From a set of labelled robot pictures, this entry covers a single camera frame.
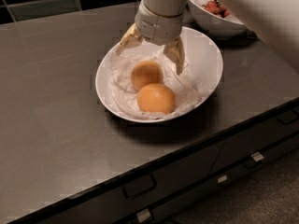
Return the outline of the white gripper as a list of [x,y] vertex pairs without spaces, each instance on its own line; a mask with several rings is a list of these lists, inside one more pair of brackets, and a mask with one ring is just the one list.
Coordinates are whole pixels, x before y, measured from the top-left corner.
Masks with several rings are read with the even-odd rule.
[[152,44],[164,46],[164,55],[176,66],[179,76],[184,68],[185,51],[180,37],[183,14],[176,16],[157,15],[141,1],[135,16],[135,24],[121,38],[116,47],[116,54],[121,55],[126,49],[142,44],[143,38]]

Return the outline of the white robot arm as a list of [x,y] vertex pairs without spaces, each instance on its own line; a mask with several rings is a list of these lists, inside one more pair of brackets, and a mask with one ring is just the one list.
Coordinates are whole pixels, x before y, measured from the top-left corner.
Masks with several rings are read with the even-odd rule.
[[[299,70],[299,0],[219,0],[294,70]],[[164,46],[181,74],[185,60],[180,38],[187,0],[141,0],[135,23],[117,45],[117,53],[144,40]]]

